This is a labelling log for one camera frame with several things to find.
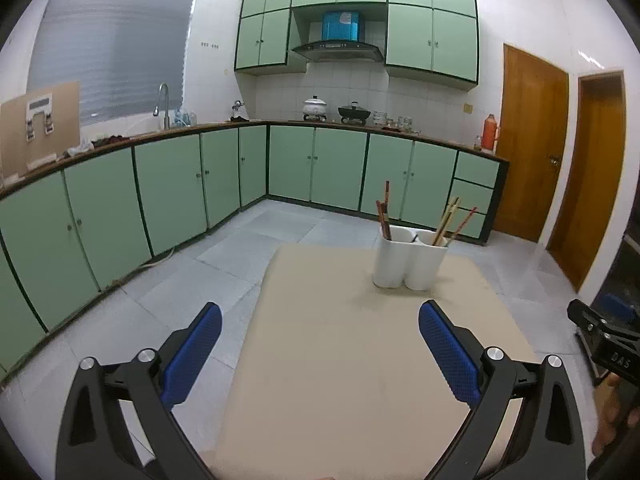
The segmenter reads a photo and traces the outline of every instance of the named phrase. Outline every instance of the beige board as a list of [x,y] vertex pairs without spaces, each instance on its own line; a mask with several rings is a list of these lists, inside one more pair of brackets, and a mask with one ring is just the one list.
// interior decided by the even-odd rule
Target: beige board
[[[375,287],[374,256],[287,245],[271,261],[215,449],[202,454],[217,478],[424,478],[469,412],[420,335],[427,299],[483,346],[536,361],[468,258],[446,256],[424,293]],[[500,460],[520,403],[511,401],[483,470]]]
[[[52,94],[53,133],[44,133],[44,115],[33,118],[34,139],[26,140],[27,102],[39,96]],[[27,164],[50,153],[58,157],[80,144],[80,83],[78,81],[27,92],[0,106],[0,164],[6,178],[28,172]]]

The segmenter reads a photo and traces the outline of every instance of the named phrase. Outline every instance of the hand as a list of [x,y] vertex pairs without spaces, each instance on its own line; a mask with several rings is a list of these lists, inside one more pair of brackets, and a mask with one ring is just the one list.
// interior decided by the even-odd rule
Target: hand
[[[602,385],[605,388],[609,388],[610,393],[601,406],[596,406],[598,410],[598,433],[596,433],[591,445],[591,451],[595,456],[600,455],[605,446],[611,444],[616,437],[615,422],[620,414],[620,399],[616,391],[618,384],[620,384],[620,377],[610,373]],[[629,413],[626,424],[632,428],[638,422],[640,422],[640,408],[635,408]]]

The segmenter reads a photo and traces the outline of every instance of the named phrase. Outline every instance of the window blind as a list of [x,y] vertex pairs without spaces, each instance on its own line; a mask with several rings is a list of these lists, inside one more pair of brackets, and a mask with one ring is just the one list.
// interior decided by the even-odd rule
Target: window blind
[[27,90],[79,80],[81,124],[153,111],[162,81],[170,107],[179,106],[192,6],[193,0],[49,0]]

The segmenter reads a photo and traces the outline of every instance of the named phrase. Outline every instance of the white utensil holder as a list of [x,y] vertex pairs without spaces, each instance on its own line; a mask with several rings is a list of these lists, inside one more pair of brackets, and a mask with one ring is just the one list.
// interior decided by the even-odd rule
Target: white utensil holder
[[433,286],[438,274],[440,264],[447,254],[446,247],[434,247],[434,232],[424,229],[416,229],[418,239],[411,244],[411,255],[407,263],[404,284],[411,290],[428,290]]
[[402,280],[411,258],[415,231],[406,227],[390,226],[391,240],[380,236],[378,254],[373,269],[373,283],[383,288],[396,288]]

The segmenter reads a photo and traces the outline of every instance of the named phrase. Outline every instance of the wooden countertop edge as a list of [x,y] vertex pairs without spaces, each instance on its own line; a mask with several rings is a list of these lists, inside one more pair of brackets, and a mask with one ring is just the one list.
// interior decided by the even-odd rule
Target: wooden countertop edge
[[354,126],[353,124],[341,124],[341,123],[320,123],[320,122],[311,122],[311,121],[267,121],[267,120],[252,120],[241,123],[231,123],[229,121],[225,121],[224,123],[207,123],[207,124],[198,124],[197,126],[187,126],[185,128],[172,128],[166,132],[151,132],[148,134],[140,134],[133,137],[127,137],[126,139],[122,139],[119,142],[114,142],[112,144],[107,144],[105,146],[101,146],[100,148],[95,148],[90,152],[79,153],[76,156],[72,156],[69,158],[63,158],[56,162],[52,162],[51,164],[47,164],[46,166],[42,166],[37,170],[31,171],[28,173],[22,180],[6,186],[0,189],[0,200],[11,195],[12,193],[22,189],[33,182],[44,178],[52,173],[55,173],[60,170],[64,170],[65,168],[69,168],[70,166],[74,166],[79,164],[80,162],[84,162],[86,160],[91,160],[92,158],[100,155],[105,155],[107,153],[116,152],[117,150],[122,150],[126,148],[130,148],[132,146],[139,146],[140,144],[146,144],[148,142],[155,142],[156,140],[163,139],[173,139],[175,137],[183,137],[188,135],[197,135],[204,132],[211,132],[216,130],[226,130],[228,128],[242,127],[242,126],[262,126],[270,124],[272,126],[312,126],[316,128],[338,128],[342,130],[354,130],[358,132],[367,132],[372,134],[379,134],[389,137],[399,137],[401,139],[409,139],[409,140],[418,140],[418,142],[426,142],[428,144],[436,144],[437,146],[443,146],[446,148],[453,148],[456,150],[460,150],[461,152],[471,153],[472,155],[481,156],[482,158],[488,158],[489,160],[495,160],[496,162],[509,163],[504,158],[499,156],[491,155],[489,153],[484,152],[476,152],[469,146],[465,146],[464,144],[458,144],[456,142],[449,142],[447,140],[433,139],[431,137],[424,136],[416,136],[412,134],[404,134],[401,132],[390,132],[383,130],[381,128],[374,128],[372,126]]

